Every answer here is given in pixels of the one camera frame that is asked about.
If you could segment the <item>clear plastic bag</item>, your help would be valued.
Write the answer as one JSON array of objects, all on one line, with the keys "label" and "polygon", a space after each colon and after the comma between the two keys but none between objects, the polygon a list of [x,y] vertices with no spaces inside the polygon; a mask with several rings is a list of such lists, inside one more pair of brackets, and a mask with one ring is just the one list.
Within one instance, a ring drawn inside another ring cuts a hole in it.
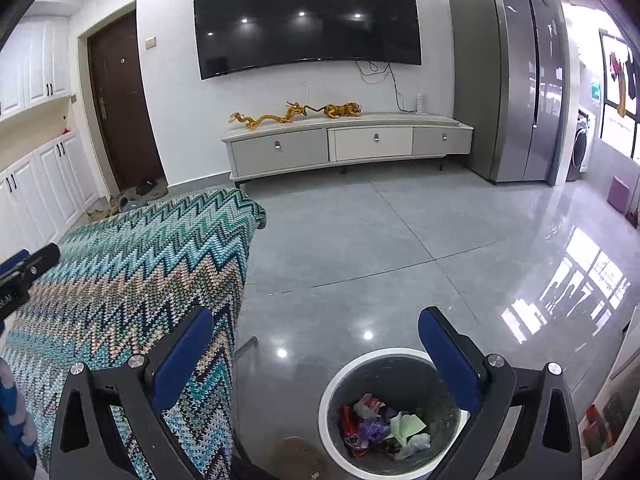
[{"label": "clear plastic bag", "polygon": [[402,446],[394,455],[395,460],[405,460],[416,453],[427,451],[431,448],[431,436],[424,432],[423,434],[415,434]]}]

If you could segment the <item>green paper sheet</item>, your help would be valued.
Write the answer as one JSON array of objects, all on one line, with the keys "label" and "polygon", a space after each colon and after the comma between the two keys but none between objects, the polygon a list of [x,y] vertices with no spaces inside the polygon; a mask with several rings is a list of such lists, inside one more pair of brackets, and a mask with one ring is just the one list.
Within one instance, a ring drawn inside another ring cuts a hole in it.
[{"label": "green paper sheet", "polygon": [[401,446],[405,446],[411,437],[420,434],[425,428],[426,425],[418,415],[399,413],[390,420],[387,439],[394,439]]}]

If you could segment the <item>purple plastic bag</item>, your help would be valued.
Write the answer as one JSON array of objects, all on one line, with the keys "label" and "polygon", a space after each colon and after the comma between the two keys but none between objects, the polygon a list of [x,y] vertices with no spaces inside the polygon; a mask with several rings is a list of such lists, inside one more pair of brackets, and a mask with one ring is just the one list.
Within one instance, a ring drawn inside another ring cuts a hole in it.
[{"label": "purple plastic bag", "polygon": [[378,444],[390,435],[390,426],[379,419],[366,419],[358,425],[358,437],[361,441]]}]

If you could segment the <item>red snack wrapper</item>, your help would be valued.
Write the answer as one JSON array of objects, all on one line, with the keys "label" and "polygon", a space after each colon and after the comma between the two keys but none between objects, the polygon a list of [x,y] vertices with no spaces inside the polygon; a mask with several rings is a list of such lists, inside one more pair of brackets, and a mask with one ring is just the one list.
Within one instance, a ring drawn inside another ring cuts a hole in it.
[{"label": "red snack wrapper", "polygon": [[340,408],[340,429],[342,439],[352,457],[362,454],[361,441],[358,432],[358,424],[352,416],[352,408],[343,404]]}]

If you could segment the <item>white rimmed trash bin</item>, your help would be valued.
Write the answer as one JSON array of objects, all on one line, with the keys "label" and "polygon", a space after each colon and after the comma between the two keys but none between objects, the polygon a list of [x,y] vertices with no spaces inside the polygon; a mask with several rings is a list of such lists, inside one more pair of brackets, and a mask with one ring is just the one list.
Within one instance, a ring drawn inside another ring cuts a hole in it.
[{"label": "white rimmed trash bin", "polygon": [[[340,408],[347,404],[359,425],[379,419],[390,426],[397,414],[416,414],[431,436],[431,448],[395,460],[401,445],[361,441],[362,454],[352,457],[342,439]],[[424,351],[389,348],[369,352],[346,364],[329,382],[318,411],[324,449],[337,466],[358,479],[427,479],[459,437],[470,415],[458,408]]]}]

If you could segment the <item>white shoe cabinet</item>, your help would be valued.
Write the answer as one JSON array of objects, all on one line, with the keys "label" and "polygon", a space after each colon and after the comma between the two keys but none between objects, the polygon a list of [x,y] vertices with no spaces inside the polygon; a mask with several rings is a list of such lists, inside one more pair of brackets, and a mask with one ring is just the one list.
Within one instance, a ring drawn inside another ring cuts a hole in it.
[{"label": "white shoe cabinet", "polygon": [[78,130],[1,171],[1,258],[58,242],[99,198]]}]

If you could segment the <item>zigzag patterned blanket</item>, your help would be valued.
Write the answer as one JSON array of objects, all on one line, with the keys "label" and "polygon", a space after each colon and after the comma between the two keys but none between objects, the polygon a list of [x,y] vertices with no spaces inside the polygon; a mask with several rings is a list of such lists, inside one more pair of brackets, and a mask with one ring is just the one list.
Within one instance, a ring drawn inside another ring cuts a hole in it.
[{"label": "zigzag patterned blanket", "polygon": [[137,208],[80,226],[35,282],[2,349],[48,468],[55,412],[70,367],[94,370],[149,352],[192,309],[213,315],[209,344],[164,419],[207,479],[230,476],[232,356],[250,243],[265,209],[237,188]]}]

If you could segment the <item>grey slipper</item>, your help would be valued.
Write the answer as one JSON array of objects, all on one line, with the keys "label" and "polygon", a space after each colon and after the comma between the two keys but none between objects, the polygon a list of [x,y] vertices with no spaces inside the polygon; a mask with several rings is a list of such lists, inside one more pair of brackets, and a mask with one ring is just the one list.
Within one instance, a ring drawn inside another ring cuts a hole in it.
[{"label": "grey slipper", "polygon": [[117,203],[117,209],[120,214],[124,212],[128,212],[130,210],[137,209],[141,206],[141,203],[134,198],[129,198],[127,196],[122,196]]}]

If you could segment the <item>purple stool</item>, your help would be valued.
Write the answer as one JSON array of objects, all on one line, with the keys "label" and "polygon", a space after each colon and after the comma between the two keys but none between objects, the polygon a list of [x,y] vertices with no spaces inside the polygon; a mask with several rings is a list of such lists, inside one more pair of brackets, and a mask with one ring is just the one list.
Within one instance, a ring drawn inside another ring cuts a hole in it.
[{"label": "purple stool", "polygon": [[628,214],[636,194],[636,189],[639,180],[635,180],[634,184],[629,186],[625,181],[619,177],[612,177],[610,188],[608,189],[608,196],[606,201],[623,216]]}]

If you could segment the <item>dark brown door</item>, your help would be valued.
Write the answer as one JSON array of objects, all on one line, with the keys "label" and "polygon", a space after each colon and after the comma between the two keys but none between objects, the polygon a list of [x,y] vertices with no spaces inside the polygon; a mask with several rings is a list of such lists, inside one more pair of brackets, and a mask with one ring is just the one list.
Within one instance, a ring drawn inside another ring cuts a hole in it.
[{"label": "dark brown door", "polygon": [[96,118],[121,190],[149,192],[164,176],[142,84],[134,11],[87,39]]}]

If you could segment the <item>washing machine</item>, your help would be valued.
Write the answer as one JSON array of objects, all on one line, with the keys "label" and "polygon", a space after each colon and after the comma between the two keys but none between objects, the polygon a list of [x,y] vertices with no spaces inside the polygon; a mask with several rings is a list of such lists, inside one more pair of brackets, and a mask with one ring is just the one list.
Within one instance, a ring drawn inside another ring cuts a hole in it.
[{"label": "washing machine", "polygon": [[588,152],[592,140],[594,126],[594,116],[582,110],[578,110],[574,143],[570,166],[567,169],[567,182],[577,181],[580,174],[585,171],[587,165]]}]

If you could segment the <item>white TV cabinet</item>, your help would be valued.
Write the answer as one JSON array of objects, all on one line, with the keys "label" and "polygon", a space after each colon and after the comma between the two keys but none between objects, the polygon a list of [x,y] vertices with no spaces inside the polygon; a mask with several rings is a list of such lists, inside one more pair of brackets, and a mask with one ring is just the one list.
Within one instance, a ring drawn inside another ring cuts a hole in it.
[{"label": "white TV cabinet", "polygon": [[240,183],[319,168],[467,155],[473,132],[448,117],[381,113],[233,129],[222,142],[230,179]]}]

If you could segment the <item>golden dragon figurine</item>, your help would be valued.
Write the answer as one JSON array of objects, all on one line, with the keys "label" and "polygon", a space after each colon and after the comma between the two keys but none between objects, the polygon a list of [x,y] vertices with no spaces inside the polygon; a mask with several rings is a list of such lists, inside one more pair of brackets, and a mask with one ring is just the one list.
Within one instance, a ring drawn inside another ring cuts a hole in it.
[{"label": "golden dragon figurine", "polygon": [[287,102],[286,110],[283,115],[275,115],[275,114],[262,114],[257,118],[252,116],[241,114],[240,112],[234,112],[230,115],[228,123],[232,124],[232,122],[238,122],[243,125],[247,129],[256,129],[263,122],[275,122],[276,124],[292,124],[294,119],[298,116],[307,117],[308,112],[312,110],[316,111],[315,108],[311,107],[308,104],[302,105],[297,102]]}]

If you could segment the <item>grey refrigerator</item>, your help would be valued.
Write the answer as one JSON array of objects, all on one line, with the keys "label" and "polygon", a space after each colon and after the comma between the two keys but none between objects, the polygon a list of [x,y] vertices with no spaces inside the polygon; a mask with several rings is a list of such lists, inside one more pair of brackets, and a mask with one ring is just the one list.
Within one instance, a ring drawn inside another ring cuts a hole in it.
[{"label": "grey refrigerator", "polygon": [[454,118],[474,129],[468,166],[491,183],[541,182],[560,128],[564,58],[540,0],[449,0]]}]

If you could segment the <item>wall-mounted black television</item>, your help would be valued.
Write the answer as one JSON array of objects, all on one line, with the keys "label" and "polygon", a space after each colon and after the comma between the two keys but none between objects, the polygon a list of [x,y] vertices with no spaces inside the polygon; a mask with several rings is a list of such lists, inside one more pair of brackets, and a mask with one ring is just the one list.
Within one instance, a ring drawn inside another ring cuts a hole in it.
[{"label": "wall-mounted black television", "polygon": [[202,78],[316,61],[418,65],[416,0],[193,0]]}]

